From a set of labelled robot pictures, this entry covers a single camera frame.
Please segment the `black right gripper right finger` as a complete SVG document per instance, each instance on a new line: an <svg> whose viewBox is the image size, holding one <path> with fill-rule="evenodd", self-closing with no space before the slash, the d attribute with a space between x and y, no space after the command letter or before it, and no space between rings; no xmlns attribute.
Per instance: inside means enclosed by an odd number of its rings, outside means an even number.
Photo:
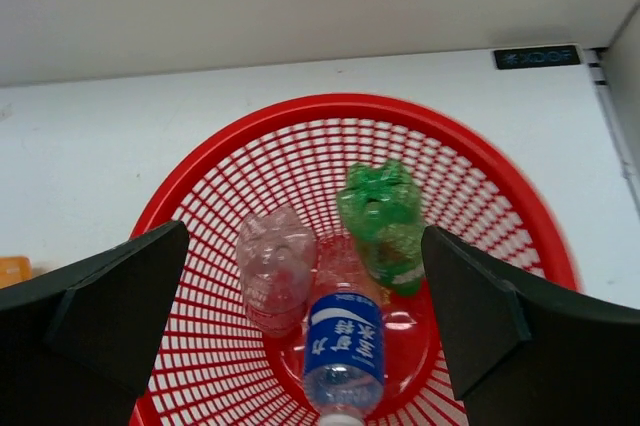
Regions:
<svg viewBox="0 0 640 426"><path fill-rule="evenodd" d="M470 424L638 424L638 310L565 289L436 226L421 247Z"/></svg>

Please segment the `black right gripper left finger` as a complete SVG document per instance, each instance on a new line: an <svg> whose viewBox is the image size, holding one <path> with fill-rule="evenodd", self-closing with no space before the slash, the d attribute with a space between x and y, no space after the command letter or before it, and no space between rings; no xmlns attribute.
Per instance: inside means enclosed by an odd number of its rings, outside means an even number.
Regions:
<svg viewBox="0 0 640 426"><path fill-rule="evenodd" d="M126 425L145 394L189 246L170 221L1 291L1 422Z"/></svg>

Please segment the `orange juice bottle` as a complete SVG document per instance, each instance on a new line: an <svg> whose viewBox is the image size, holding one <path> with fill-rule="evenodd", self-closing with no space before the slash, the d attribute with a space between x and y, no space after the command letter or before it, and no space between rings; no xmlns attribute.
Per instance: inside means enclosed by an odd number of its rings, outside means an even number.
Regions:
<svg viewBox="0 0 640 426"><path fill-rule="evenodd" d="M0 288L6 288L32 278L32 266L25 256L0 258Z"/></svg>

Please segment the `blue label water bottle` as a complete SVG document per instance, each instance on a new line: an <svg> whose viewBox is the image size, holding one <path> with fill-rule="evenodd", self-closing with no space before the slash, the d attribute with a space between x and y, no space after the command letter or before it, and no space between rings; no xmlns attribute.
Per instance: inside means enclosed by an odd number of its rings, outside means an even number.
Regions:
<svg viewBox="0 0 640 426"><path fill-rule="evenodd" d="M381 294L347 236L320 245L302 384L319 425L363 425L384 395Z"/></svg>

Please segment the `green plastic soda bottle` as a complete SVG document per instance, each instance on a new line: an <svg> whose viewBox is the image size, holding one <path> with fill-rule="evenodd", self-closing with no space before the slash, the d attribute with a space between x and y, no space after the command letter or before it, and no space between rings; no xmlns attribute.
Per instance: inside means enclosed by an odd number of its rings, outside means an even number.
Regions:
<svg viewBox="0 0 640 426"><path fill-rule="evenodd" d="M370 276L400 296L421 288L421 238L426 227L422 196L405 166L389 159L379 167L354 163L336 194L340 218Z"/></svg>

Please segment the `clear bottle red label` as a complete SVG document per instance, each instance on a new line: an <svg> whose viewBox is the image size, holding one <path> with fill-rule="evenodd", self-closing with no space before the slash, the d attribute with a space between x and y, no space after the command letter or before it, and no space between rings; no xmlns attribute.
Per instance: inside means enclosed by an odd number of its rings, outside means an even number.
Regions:
<svg viewBox="0 0 640 426"><path fill-rule="evenodd" d="M289 206L241 223L236 262L245 314L272 338L300 326L309 303L316 265L315 233Z"/></svg>

